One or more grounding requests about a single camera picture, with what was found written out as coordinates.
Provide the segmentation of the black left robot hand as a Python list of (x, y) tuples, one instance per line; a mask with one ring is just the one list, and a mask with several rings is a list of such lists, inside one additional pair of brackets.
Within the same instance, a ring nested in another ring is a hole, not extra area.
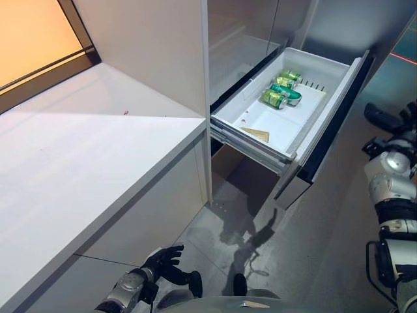
[(151, 271), (154, 283), (157, 283), (160, 277), (163, 277), (172, 284), (185, 286), (190, 282), (191, 274), (181, 271), (177, 267), (183, 250), (184, 245), (162, 248), (149, 256), (141, 267)]

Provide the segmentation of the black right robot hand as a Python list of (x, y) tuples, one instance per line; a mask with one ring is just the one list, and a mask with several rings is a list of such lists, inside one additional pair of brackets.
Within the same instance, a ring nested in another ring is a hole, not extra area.
[(364, 109), (364, 117), (374, 126), (393, 135), (404, 132), (416, 132), (416, 103), (409, 102), (405, 109), (394, 116), (372, 103), (367, 103)]

